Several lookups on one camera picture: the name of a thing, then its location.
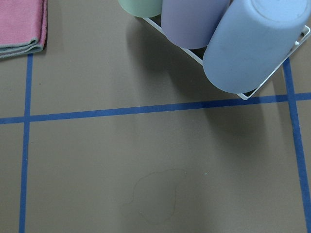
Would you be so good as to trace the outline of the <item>purple cup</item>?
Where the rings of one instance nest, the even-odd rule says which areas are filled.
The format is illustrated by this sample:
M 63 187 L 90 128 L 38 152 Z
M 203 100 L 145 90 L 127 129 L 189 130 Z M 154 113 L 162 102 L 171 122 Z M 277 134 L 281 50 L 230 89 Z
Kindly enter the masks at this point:
M 178 47 L 203 48 L 229 4 L 228 0 L 164 0 L 161 28 L 167 39 Z

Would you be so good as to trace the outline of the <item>green cup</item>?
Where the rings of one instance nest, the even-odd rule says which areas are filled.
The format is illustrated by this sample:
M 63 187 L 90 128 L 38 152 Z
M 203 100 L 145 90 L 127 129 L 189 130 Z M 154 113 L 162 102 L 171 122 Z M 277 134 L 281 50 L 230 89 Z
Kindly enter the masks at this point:
M 120 6 L 136 17 L 155 17 L 161 14 L 162 0 L 119 0 Z

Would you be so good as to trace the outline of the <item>blue cup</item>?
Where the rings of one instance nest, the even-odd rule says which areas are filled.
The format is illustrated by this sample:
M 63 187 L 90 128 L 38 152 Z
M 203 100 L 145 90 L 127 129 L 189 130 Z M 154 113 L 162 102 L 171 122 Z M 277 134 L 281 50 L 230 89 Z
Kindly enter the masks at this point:
M 294 46 L 311 15 L 309 0 L 235 0 L 205 51 L 203 68 L 218 89 L 256 89 Z

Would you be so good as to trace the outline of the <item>grey folded cloth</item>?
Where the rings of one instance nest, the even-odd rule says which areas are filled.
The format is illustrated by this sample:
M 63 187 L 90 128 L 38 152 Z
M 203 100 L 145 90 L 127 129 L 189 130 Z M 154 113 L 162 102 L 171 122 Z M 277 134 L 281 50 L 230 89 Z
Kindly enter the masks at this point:
M 0 49 L 0 58 L 8 58 L 25 54 L 32 54 L 43 51 L 41 44 L 29 44 L 21 47 L 5 47 Z

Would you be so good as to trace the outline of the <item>pink folded cloth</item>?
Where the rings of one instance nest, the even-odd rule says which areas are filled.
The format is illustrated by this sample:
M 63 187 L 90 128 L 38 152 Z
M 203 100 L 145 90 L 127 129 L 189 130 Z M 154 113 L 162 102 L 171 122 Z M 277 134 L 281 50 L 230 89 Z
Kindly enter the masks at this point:
M 46 0 L 2 0 L 0 2 L 0 48 L 29 44 L 45 45 Z

